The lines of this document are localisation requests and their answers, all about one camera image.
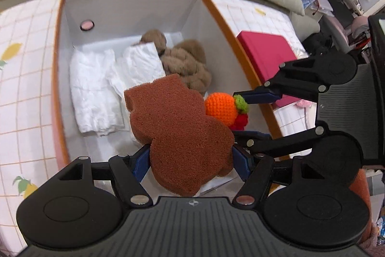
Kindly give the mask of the lemon print checkered tablecloth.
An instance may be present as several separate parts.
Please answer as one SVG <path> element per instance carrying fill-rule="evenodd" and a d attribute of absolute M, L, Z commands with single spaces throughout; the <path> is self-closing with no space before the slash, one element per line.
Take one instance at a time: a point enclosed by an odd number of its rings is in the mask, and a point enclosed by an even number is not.
<path fill-rule="evenodd" d="M 81 133 L 70 89 L 72 56 L 109 53 L 119 59 L 150 29 L 169 46 L 195 39 L 212 74 L 209 93 L 256 87 L 259 79 L 241 51 L 242 31 L 284 40 L 306 57 L 289 17 L 246 0 L 33 0 L 1 13 L 1 251 L 26 246 L 16 211 L 39 186 L 82 155 L 105 162 L 132 155 L 140 144 L 119 91 L 114 129 Z"/>

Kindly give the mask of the black backpack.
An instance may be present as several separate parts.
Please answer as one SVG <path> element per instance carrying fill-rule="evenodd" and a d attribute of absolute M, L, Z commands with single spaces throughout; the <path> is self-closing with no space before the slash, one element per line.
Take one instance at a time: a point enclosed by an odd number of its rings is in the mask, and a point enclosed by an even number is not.
<path fill-rule="evenodd" d="M 309 56 L 325 55 L 333 47 L 333 40 L 329 34 L 314 33 L 307 37 L 302 45 Z"/>

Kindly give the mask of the white cloth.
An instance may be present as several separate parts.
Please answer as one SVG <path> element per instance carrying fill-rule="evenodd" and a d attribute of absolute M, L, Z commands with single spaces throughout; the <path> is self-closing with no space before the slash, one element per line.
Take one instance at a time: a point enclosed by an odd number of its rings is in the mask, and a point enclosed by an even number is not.
<path fill-rule="evenodd" d="M 129 46 L 119 57 L 112 49 L 100 53 L 75 51 L 69 70 L 79 131 L 98 136 L 130 131 L 124 92 L 165 76 L 152 42 Z"/>

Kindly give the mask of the pink office chair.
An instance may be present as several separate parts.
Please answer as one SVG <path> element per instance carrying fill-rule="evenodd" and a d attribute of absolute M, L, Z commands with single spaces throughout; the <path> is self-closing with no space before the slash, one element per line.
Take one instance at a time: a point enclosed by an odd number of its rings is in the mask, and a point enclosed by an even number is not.
<path fill-rule="evenodd" d="M 358 38 L 362 33 L 369 30 L 368 17 L 358 16 L 356 17 L 351 25 L 351 35 L 353 39 Z"/>

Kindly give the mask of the brown plush teddy bear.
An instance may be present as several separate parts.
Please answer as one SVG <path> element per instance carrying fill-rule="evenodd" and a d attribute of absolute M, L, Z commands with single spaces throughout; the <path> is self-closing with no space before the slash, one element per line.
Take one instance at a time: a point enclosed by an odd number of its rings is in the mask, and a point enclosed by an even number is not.
<path fill-rule="evenodd" d="M 141 36 L 140 44 L 152 42 L 157 49 L 165 74 L 178 74 L 183 83 L 202 96 L 212 82 L 207 69 L 205 51 L 197 40 L 187 39 L 173 48 L 167 46 L 167 39 L 158 29 L 151 29 Z"/>

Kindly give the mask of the red orange crochet flower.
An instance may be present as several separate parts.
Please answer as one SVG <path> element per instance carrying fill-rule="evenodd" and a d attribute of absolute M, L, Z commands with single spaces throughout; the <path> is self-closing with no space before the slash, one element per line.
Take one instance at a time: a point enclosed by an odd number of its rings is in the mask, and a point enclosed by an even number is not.
<path fill-rule="evenodd" d="M 245 130 L 249 121 L 249 105 L 241 95 L 215 92 L 205 99 L 204 104 L 205 113 L 221 121 L 230 130 Z"/>

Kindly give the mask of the orange fuzzy sleeve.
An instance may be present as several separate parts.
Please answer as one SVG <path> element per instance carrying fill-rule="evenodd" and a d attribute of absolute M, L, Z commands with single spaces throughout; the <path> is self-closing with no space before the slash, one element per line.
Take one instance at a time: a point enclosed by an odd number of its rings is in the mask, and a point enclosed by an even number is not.
<path fill-rule="evenodd" d="M 356 193 L 366 204 L 369 210 L 369 220 L 366 225 L 366 229 L 361 237 L 360 242 L 364 242 L 370 238 L 371 229 L 372 229 L 372 212 L 371 212 L 371 203 L 370 203 L 370 193 L 369 186 L 366 178 L 366 171 L 364 169 L 359 169 L 357 176 L 353 183 L 349 186 L 349 189 Z"/>

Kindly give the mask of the brown bear-shaped sponge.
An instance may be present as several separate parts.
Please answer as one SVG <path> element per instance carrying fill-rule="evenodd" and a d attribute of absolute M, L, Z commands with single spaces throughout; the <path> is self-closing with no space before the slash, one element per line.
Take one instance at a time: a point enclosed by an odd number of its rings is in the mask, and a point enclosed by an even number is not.
<path fill-rule="evenodd" d="M 232 171 L 232 131 L 206 115 L 203 96 L 177 74 L 125 90 L 124 97 L 133 135 L 150 145 L 153 175 L 165 189 L 194 196 Z"/>

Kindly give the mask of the orange white storage box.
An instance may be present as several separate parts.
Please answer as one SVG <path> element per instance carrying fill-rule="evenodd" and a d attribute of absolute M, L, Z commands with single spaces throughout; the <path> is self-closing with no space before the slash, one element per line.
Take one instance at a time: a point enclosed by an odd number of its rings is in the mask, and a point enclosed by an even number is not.
<path fill-rule="evenodd" d="M 261 84 L 219 0 L 61 0 L 51 75 L 60 168 L 82 155 L 104 162 L 140 147 L 123 93 L 164 74 L 155 46 L 140 43 L 150 29 L 164 33 L 169 47 L 187 39 L 202 45 L 208 93 Z"/>

